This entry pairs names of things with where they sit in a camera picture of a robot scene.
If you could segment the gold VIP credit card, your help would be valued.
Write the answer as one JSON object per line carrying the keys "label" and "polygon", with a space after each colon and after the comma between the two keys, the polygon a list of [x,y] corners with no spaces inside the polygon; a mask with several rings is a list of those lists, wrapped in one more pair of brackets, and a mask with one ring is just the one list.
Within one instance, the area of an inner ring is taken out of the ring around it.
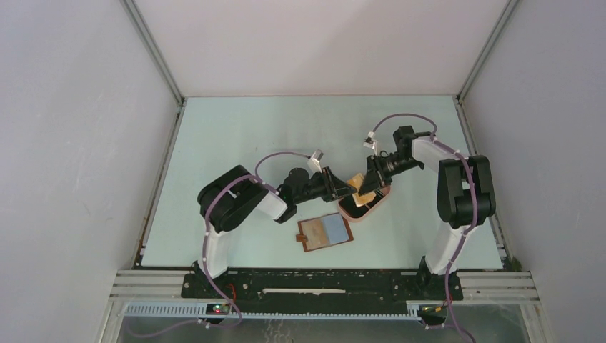
{"label": "gold VIP credit card", "polygon": [[368,192],[366,194],[359,193],[363,182],[364,175],[362,173],[355,174],[352,178],[347,180],[348,185],[356,189],[356,192],[352,195],[356,207],[363,207],[364,205],[372,202],[376,197],[376,192]]}

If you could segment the pink oval tray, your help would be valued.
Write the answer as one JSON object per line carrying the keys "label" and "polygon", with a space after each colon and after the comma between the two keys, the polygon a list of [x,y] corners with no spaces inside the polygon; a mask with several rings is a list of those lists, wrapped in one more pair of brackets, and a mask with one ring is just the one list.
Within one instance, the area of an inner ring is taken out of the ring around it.
{"label": "pink oval tray", "polygon": [[344,197],[337,202],[338,212],[348,222],[360,222],[386,202],[391,190],[391,186],[387,186],[375,191],[374,198],[361,206],[357,205],[353,196]]}

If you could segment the brown leather card holder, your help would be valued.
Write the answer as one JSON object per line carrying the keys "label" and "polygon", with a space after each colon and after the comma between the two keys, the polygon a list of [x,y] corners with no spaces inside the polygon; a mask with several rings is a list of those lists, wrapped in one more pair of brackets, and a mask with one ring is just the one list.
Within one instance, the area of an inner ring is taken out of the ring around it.
{"label": "brown leather card holder", "polygon": [[326,249],[354,240],[349,222],[340,213],[301,220],[297,224],[299,232],[296,241],[302,244],[305,252]]}

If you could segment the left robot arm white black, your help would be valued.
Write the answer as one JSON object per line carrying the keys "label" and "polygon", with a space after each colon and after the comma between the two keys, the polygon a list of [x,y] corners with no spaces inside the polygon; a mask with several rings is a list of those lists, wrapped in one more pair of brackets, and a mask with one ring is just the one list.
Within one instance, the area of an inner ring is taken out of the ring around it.
{"label": "left robot arm white black", "polygon": [[281,224],[297,213],[301,203],[315,199],[333,202],[355,193],[354,186],[337,178],[328,167],[313,174],[302,168],[291,169],[275,190],[242,165],[230,169],[197,196],[206,225],[198,260],[203,271],[198,288],[212,298],[223,294],[226,279],[222,274],[228,269],[230,234],[253,211],[261,211]]}

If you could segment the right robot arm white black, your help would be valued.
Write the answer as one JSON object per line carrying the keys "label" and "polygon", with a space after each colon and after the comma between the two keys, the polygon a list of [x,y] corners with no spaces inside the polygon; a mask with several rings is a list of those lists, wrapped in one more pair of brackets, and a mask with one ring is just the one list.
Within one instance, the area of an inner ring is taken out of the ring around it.
{"label": "right robot arm white black", "polygon": [[456,272],[456,262],[476,227],[496,212],[490,161],[466,156],[441,142],[432,132],[401,126],[393,133],[397,150],[367,157],[359,188],[367,194],[385,188],[394,176],[419,167],[437,174],[437,212],[442,220],[432,248],[422,257],[415,280],[418,294],[433,299]]}

